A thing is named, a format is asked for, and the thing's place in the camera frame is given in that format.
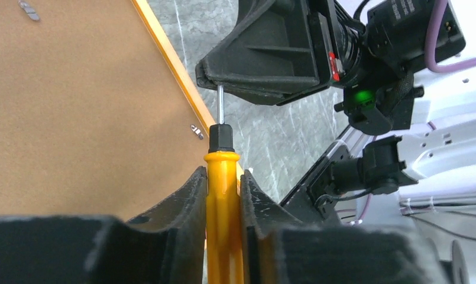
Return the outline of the yellow handled screwdriver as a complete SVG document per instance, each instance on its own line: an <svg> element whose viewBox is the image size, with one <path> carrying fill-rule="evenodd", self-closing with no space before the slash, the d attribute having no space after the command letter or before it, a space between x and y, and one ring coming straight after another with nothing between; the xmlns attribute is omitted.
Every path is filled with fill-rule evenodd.
<svg viewBox="0 0 476 284"><path fill-rule="evenodd" d="M224 87L217 86L217 123L209 128L206 242L209 283L243 283L241 208L232 127L225 123Z"/></svg>

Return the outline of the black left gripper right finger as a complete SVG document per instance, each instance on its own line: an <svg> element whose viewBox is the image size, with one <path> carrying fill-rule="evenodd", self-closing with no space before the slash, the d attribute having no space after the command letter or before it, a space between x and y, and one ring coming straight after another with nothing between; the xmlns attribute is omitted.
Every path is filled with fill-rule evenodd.
<svg viewBox="0 0 476 284"><path fill-rule="evenodd" d="M397 226L318 226L241 176L245 283L449 283L430 241Z"/></svg>

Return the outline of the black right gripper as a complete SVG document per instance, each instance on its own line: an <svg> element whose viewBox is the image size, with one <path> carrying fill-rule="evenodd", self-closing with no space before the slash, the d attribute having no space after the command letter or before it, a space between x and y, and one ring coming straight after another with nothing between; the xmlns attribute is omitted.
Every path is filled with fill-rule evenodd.
<svg viewBox="0 0 476 284"><path fill-rule="evenodd" d="M201 88L218 86L257 105L284 105L329 87L335 111L368 135L410 127L421 70L439 70L466 45L448 1L383 1L360 21L336 1L239 1L232 31L195 68Z"/></svg>

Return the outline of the metal frame turn clip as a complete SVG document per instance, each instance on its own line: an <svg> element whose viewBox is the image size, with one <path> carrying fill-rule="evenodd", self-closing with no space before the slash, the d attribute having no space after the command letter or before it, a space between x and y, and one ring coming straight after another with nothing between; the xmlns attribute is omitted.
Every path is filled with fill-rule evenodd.
<svg viewBox="0 0 476 284"><path fill-rule="evenodd" d="M198 137L198 139L200 140L203 140L204 139L204 135L203 135L203 132L200 128L198 128L197 126L195 126L194 124L191 124L190 125L190 129L193 131L193 133Z"/></svg>
<svg viewBox="0 0 476 284"><path fill-rule="evenodd" d="M25 0L18 0L18 5L32 21L39 21L40 16L35 9Z"/></svg>

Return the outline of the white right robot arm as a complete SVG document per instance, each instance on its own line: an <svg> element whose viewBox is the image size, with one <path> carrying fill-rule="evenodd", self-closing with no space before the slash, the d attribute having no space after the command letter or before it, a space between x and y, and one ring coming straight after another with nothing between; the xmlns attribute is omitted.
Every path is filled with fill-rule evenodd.
<svg viewBox="0 0 476 284"><path fill-rule="evenodd" d="M337 1L240 1L232 31L196 66L198 86L282 106L340 88L350 126L378 137L363 156L323 159L293 189L315 205L350 191L392 193L476 164L476 1L383 1L360 20Z"/></svg>

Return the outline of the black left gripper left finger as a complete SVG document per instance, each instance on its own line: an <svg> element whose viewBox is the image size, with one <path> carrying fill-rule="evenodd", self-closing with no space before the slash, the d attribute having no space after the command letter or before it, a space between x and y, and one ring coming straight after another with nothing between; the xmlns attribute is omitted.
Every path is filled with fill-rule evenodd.
<svg viewBox="0 0 476 284"><path fill-rule="evenodd" d="M207 174L143 214L0 216L0 283L200 283Z"/></svg>

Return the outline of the orange picture frame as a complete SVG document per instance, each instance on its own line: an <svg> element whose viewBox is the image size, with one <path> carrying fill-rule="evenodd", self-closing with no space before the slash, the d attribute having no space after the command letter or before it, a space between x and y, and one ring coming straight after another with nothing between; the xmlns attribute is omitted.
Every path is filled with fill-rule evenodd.
<svg viewBox="0 0 476 284"><path fill-rule="evenodd" d="M130 219L204 165L213 124L146 1L0 1L0 215Z"/></svg>

